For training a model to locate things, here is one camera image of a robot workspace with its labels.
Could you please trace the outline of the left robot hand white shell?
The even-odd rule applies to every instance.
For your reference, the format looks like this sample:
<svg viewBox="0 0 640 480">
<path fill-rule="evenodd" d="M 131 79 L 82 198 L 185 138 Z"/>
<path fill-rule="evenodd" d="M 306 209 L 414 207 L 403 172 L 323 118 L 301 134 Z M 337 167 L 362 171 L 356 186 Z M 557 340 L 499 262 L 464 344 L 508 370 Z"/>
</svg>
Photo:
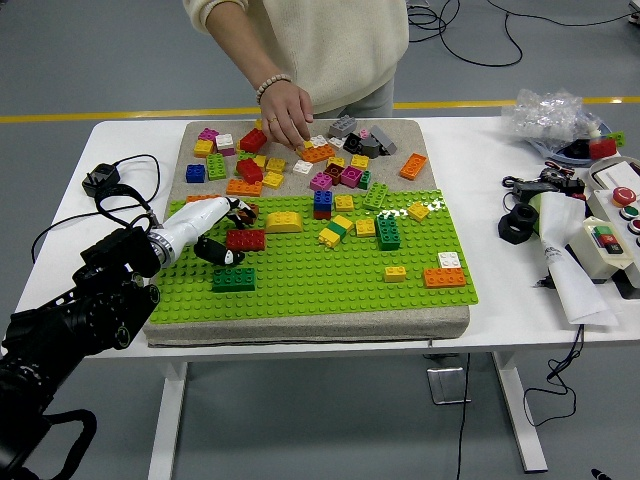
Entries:
<svg viewBox="0 0 640 480">
<path fill-rule="evenodd" d="M 148 234 L 162 268 L 173 265 L 186 246 L 192 246 L 195 255 L 218 266 L 237 265 L 245 258 L 242 252 L 233 252 L 205 234 L 224 217 L 232 220 L 238 229 L 244 224 L 238 211 L 255 220 L 256 214 L 238 198 L 216 197 L 187 203 L 166 220 L 160 228 Z"/>
</svg>

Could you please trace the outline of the person's right hand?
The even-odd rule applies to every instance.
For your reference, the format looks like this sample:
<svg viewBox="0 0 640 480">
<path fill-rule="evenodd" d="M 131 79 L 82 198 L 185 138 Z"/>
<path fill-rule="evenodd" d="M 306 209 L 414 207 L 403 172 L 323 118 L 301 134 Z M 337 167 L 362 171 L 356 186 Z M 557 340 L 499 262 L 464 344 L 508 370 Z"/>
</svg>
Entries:
<svg viewBox="0 0 640 480">
<path fill-rule="evenodd" d="M 262 130 L 270 142 L 296 150 L 310 139 L 313 105 L 298 85 L 285 80 L 273 83 L 262 94 L 260 108 Z"/>
</svg>

